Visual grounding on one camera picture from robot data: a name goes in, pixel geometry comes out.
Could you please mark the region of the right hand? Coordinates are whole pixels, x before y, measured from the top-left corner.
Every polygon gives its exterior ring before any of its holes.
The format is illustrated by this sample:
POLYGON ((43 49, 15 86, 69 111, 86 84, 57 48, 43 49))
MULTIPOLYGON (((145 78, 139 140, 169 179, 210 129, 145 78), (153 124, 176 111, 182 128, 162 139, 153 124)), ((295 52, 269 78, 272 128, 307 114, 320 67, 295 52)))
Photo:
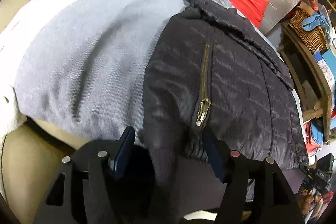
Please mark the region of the right hand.
POLYGON ((298 204, 305 217, 305 223, 315 222, 330 203, 333 195, 333 191, 321 194, 318 190, 303 189, 299 193, 298 204))

